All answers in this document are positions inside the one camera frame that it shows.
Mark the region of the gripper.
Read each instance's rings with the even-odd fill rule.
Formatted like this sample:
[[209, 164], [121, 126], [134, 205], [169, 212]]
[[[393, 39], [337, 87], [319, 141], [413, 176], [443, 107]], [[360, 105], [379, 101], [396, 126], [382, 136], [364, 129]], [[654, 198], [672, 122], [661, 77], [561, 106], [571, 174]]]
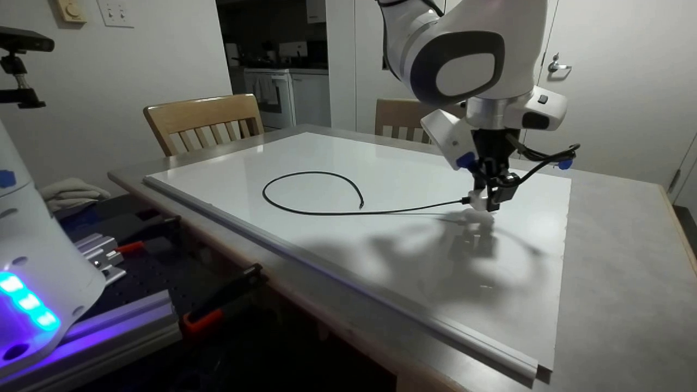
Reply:
[[510, 171], [509, 158], [516, 151], [508, 136], [519, 140], [519, 129], [502, 130], [474, 129], [472, 139], [478, 159], [470, 164], [470, 173], [474, 179], [474, 191], [488, 191], [488, 212], [500, 209], [502, 203], [515, 196], [521, 177]]

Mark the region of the black charger cable white plug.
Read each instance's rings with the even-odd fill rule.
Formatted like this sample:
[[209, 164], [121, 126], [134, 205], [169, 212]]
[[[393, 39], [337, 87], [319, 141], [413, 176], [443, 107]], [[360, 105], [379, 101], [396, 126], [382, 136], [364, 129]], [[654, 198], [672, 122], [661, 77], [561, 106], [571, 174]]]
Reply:
[[[353, 188], [355, 193], [357, 194], [359, 198], [359, 206], [358, 206], [358, 211], [349, 211], [349, 212], [315, 212], [315, 211], [302, 211], [302, 210], [297, 210], [297, 209], [292, 209], [286, 206], [283, 206], [279, 203], [276, 203], [273, 201], [271, 198], [269, 198], [267, 191], [269, 186], [273, 185], [277, 181], [281, 181], [283, 179], [288, 179], [290, 177], [294, 176], [303, 176], [303, 175], [326, 175], [326, 176], [332, 176], [339, 178], [343, 181], [345, 181], [348, 185]], [[264, 185], [261, 195], [269, 205], [273, 206], [274, 208], [277, 208], [282, 211], [286, 211], [289, 213], [293, 213], [296, 215], [301, 215], [301, 216], [313, 216], [313, 217], [340, 217], [340, 216], [378, 216], [378, 215], [393, 215], [393, 214], [402, 214], [402, 213], [408, 213], [408, 212], [416, 212], [416, 211], [422, 211], [422, 210], [428, 210], [428, 209], [434, 209], [437, 207], [443, 207], [443, 206], [450, 206], [453, 204], [472, 204], [473, 197], [472, 196], [466, 196], [464, 198], [456, 199], [453, 201], [446, 201], [446, 203], [437, 203], [437, 204], [428, 204], [425, 206], [418, 206], [418, 207], [411, 207], [407, 209], [398, 209], [398, 210], [382, 210], [382, 211], [363, 211], [364, 207], [364, 196], [361, 190], [358, 188], [357, 184], [351, 181], [346, 176], [343, 176], [341, 174], [337, 174], [334, 172], [327, 172], [327, 171], [299, 171], [299, 172], [293, 172], [290, 174], [285, 174], [282, 176], [279, 176], [275, 179], [272, 179], [269, 181], [266, 185]]]

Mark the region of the wooden chair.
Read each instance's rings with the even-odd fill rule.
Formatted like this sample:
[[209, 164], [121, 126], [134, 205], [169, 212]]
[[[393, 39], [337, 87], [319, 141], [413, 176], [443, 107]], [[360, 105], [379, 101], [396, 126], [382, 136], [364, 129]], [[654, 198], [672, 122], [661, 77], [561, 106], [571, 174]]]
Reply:
[[256, 97], [252, 94], [205, 97], [144, 107], [144, 117], [167, 157], [179, 152], [173, 136], [179, 137], [186, 152], [195, 149], [188, 132], [193, 131], [202, 148], [222, 145], [217, 126], [223, 125], [230, 141], [264, 134]]
[[421, 126], [421, 119], [435, 107], [418, 100], [377, 99], [374, 134], [393, 139], [431, 144], [432, 141]]

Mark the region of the white board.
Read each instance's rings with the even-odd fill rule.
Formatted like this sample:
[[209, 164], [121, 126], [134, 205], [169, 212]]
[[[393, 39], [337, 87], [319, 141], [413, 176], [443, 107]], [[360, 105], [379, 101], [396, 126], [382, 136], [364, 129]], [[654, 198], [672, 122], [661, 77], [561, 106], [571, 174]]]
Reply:
[[[381, 301], [460, 346], [535, 377], [554, 369], [572, 181], [535, 174], [493, 213], [467, 204], [378, 216], [313, 217], [264, 201], [269, 181], [334, 172], [363, 211], [463, 198], [473, 186], [439, 155], [303, 132], [149, 174], [150, 188]], [[345, 181], [303, 175], [267, 194], [315, 212], [358, 211]]]

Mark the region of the white door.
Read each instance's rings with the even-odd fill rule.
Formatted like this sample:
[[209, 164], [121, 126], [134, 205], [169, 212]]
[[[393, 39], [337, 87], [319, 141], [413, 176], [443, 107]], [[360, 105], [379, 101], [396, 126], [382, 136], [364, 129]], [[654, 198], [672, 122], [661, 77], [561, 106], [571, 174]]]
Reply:
[[[697, 0], [548, 0], [539, 85], [568, 98], [546, 153], [580, 144], [573, 168], [669, 189], [697, 136]], [[548, 72], [555, 53], [572, 70]]]

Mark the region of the white kitchen cabinet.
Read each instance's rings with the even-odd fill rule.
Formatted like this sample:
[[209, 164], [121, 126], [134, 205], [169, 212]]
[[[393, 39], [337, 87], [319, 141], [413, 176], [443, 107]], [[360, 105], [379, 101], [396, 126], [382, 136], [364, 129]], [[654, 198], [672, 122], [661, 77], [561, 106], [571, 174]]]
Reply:
[[330, 127], [328, 70], [294, 69], [290, 72], [295, 124]]

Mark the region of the white stove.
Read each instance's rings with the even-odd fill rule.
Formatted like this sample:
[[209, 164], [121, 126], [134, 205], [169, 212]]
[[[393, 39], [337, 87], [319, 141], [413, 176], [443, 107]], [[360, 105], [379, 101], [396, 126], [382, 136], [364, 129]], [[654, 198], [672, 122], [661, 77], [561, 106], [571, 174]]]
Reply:
[[245, 69], [244, 82], [257, 101], [264, 128], [277, 130], [296, 126], [289, 69]]

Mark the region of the orange and black clamp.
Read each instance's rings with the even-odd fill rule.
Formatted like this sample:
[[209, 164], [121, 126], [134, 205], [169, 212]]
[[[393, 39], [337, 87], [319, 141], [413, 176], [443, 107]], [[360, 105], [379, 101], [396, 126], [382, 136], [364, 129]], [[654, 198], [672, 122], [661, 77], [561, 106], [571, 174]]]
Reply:
[[124, 256], [164, 255], [181, 245], [181, 234], [181, 217], [152, 218], [144, 222], [134, 233], [117, 241], [115, 251]]
[[197, 339], [214, 332], [224, 322], [224, 306], [234, 303], [267, 282], [263, 267], [258, 263], [236, 273], [206, 297], [202, 304], [180, 318], [182, 334], [187, 339]]

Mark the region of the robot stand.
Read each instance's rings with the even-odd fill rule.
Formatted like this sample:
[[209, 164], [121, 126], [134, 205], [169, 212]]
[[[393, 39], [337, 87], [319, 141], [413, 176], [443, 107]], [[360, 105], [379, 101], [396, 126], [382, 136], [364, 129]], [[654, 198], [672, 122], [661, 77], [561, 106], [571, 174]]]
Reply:
[[35, 189], [0, 196], [0, 392], [65, 392], [184, 337], [166, 290], [82, 321], [107, 276]]

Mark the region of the folded beige cloth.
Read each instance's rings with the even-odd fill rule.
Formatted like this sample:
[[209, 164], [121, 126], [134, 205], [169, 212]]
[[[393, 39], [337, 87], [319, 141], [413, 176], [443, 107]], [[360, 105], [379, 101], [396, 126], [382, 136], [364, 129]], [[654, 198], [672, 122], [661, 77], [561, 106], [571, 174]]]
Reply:
[[68, 210], [83, 204], [96, 203], [111, 198], [111, 193], [106, 189], [75, 177], [39, 188], [38, 191], [51, 212]]

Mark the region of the beige thermostat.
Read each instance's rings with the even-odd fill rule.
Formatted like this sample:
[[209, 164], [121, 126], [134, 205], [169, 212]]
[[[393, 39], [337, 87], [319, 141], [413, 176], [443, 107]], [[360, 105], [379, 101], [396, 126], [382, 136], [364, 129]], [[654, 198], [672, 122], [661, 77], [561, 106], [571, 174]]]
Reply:
[[53, 2], [63, 22], [76, 25], [87, 23], [77, 0], [53, 0]]

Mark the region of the white switch plate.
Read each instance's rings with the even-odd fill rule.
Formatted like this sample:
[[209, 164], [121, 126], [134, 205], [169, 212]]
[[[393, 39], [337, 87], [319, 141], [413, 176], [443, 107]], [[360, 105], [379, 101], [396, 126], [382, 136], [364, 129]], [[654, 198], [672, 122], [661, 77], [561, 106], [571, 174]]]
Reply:
[[124, 0], [96, 0], [105, 27], [134, 29]]

